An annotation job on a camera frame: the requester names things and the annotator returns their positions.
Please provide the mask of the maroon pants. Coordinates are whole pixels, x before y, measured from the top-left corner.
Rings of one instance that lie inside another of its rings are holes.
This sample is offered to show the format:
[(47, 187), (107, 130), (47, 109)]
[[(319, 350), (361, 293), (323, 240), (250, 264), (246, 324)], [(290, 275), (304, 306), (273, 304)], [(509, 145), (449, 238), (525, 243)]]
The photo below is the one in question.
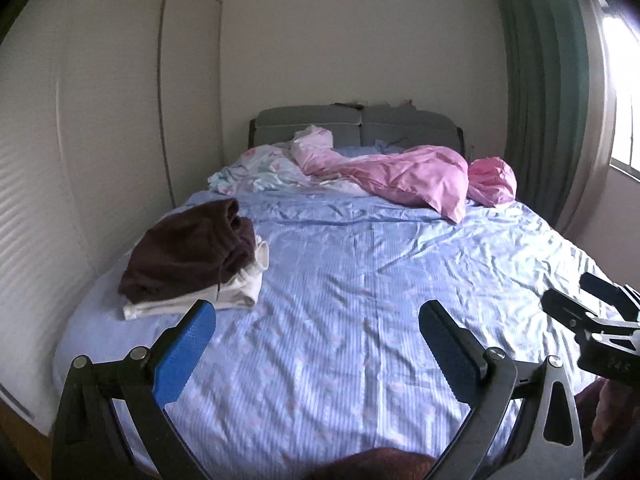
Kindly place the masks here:
[(255, 261), (253, 222), (234, 198), (171, 214), (134, 246), (118, 293), (132, 304), (174, 299), (228, 283)]

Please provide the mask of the pink crumpled blanket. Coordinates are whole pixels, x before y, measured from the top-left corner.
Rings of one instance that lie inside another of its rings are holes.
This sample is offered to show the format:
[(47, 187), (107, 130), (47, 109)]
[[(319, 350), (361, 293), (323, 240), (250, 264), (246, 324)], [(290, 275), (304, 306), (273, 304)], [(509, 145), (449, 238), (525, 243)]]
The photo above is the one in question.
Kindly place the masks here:
[(485, 207), (516, 200), (518, 181), (513, 169), (499, 157), (474, 160), (468, 170), (468, 197)]

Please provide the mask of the pink pillow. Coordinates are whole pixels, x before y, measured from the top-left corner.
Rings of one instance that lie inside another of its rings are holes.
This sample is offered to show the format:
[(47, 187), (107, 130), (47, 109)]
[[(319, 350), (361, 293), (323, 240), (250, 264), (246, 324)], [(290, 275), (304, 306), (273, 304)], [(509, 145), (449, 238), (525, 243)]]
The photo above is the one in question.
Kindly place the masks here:
[(295, 155), (308, 176), (352, 180), (370, 194), (407, 207), (429, 206), (454, 223), (465, 217), (469, 165), (443, 146), (418, 146), (400, 154), (349, 158), (330, 148), (302, 148)]

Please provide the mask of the light blue striped bed sheet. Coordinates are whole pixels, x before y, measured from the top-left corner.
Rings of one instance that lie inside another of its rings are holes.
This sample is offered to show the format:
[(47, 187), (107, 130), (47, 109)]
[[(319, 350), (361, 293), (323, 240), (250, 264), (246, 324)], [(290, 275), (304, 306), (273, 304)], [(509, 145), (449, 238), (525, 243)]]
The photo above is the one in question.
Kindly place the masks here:
[(524, 204), (468, 203), (453, 224), (430, 208), (306, 186), (238, 202), (270, 248), (262, 290), (253, 307), (218, 313), (168, 408), (212, 477), (299, 479), (370, 448), (439, 455), (468, 409), (420, 334), (428, 300), (514, 359), (559, 356), (574, 392), (592, 382), (541, 295), (617, 312), (579, 286), (598, 272), (593, 258)]

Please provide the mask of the cream folded garment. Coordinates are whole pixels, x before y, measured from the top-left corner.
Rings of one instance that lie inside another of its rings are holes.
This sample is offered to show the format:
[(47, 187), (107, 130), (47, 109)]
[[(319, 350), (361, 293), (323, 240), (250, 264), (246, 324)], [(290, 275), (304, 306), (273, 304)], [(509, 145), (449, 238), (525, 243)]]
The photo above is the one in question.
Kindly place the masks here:
[(122, 307), (124, 318), (132, 321), (153, 315), (186, 314), (198, 300), (208, 301), (216, 310), (254, 307), (262, 290), (262, 278), (270, 263), (269, 244), (258, 235), (255, 236), (255, 242), (254, 261), (239, 270), (227, 283), (177, 298), (138, 304), (128, 302)]

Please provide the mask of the green curtain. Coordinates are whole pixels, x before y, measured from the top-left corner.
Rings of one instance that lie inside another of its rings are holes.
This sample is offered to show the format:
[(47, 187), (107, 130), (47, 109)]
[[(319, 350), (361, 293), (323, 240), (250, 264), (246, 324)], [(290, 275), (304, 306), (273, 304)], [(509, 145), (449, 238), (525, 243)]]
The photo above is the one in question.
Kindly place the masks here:
[(508, 76), (504, 158), (518, 200), (566, 233), (587, 131), (590, 68), (579, 0), (497, 0)]

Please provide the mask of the grey padded headboard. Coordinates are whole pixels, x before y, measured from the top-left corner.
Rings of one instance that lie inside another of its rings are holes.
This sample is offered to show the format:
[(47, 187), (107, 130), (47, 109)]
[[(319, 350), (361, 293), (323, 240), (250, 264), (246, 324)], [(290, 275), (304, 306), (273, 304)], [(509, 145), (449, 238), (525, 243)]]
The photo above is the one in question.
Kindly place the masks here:
[(337, 148), (373, 146), (382, 141), (398, 148), (440, 145), (465, 154), (463, 130), (445, 115), (419, 110), (413, 105), (282, 106), (263, 110), (250, 121), (248, 145), (291, 140), (310, 125), (328, 129)]

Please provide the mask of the white floral blanket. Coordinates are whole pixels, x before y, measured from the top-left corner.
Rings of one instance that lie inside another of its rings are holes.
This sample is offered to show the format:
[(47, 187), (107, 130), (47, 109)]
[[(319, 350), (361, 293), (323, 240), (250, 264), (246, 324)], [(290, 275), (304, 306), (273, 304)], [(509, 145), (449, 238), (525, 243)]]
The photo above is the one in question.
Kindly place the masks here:
[(333, 134), (315, 125), (297, 131), (292, 140), (258, 145), (244, 152), (232, 165), (207, 179), (208, 189), (221, 195), (281, 191), (288, 188), (329, 190), (353, 196), (368, 193), (352, 180), (337, 177), (307, 176), (296, 155), (302, 148), (334, 148)]

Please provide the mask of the white wardrobe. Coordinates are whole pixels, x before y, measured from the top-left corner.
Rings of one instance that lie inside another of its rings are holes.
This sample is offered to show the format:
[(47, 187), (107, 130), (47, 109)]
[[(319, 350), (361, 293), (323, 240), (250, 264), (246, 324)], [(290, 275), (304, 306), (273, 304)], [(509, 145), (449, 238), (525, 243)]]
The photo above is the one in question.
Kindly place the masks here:
[(222, 161), (219, 0), (29, 0), (1, 45), (1, 396), (47, 434), (87, 288)]

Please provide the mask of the window with metal frame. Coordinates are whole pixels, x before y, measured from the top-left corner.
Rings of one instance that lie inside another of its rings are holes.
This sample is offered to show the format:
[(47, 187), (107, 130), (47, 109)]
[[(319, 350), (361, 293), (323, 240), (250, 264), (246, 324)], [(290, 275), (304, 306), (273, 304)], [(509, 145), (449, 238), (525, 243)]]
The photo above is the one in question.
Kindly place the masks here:
[(599, 0), (615, 126), (611, 164), (639, 179), (639, 22), (615, 0)]

